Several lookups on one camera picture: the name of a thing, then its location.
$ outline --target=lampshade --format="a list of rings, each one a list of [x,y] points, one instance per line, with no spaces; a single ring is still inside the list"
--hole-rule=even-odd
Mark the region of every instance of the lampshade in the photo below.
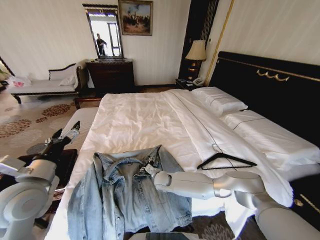
[[[185,58],[190,60],[205,60],[205,40],[194,40],[191,49]]]

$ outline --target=white robotic arm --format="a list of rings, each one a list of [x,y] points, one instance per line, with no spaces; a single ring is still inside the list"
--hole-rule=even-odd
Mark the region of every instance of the white robotic arm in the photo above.
[[[46,148],[31,164],[5,156],[0,159],[0,173],[15,177],[18,182],[0,192],[0,240],[30,240],[36,218],[51,206],[59,178],[57,161],[65,147],[79,134],[80,122],[66,134],[62,129],[46,141]]]
[[[268,240],[320,239],[318,230],[268,195],[258,174],[230,171],[212,179],[202,173],[167,173],[151,164],[144,170],[151,175],[155,188],[162,192],[204,200],[225,198],[234,193],[239,204],[255,210],[257,224]]]

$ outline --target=pillow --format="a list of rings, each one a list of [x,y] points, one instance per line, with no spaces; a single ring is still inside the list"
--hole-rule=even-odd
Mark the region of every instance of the pillow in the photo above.
[[[231,113],[222,118],[278,169],[288,171],[293,165],[320,163],[320,149],[251,110]]]
[[[248,108],[242,101],[216,87],[201,87],[191,93],[218,118]]]
[[[75,76],[71,75],[63,79],[60,83],[59,86],[71,86],[76,83]]]

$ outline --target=mirror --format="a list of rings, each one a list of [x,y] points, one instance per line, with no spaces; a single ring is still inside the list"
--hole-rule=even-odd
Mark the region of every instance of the mirror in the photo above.
[[[99,59],[122,58],[117,5],[83,4]]]

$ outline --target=black headboard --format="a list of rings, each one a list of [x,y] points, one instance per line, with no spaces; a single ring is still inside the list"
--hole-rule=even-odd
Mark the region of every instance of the black headboard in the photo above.
[[[320,146],[320,66],[221,51],[209,86]]]

